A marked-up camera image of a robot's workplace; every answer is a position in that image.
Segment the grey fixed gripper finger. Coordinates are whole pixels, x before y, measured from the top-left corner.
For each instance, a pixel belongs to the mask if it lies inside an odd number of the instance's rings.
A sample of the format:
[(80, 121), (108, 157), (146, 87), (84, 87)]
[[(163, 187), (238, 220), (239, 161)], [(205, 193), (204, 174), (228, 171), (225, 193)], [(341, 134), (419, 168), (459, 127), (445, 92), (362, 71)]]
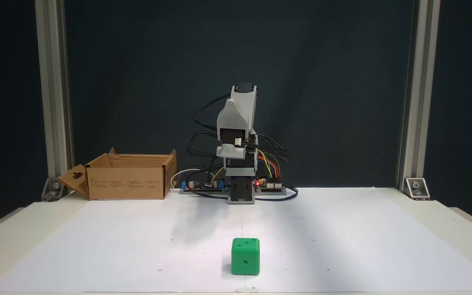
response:
[(218, 114), (218, 129), (249, 129), (248, 115), (235, 100), (226, 100)]

